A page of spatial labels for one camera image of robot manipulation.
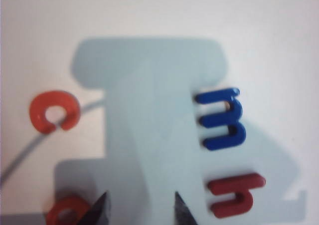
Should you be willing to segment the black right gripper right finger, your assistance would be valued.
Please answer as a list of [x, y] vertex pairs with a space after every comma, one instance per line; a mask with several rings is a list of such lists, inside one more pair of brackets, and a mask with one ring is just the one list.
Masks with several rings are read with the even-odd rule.
[[174, 194], [174, 224], [198, 225], [188, 206], [177, 191]]

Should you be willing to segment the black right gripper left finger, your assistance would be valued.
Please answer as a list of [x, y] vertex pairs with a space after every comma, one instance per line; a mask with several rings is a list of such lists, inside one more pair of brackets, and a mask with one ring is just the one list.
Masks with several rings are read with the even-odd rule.
[[80, 219], [80, 225], [108, 225], [110, 222], [110, 196], [104, 192]]

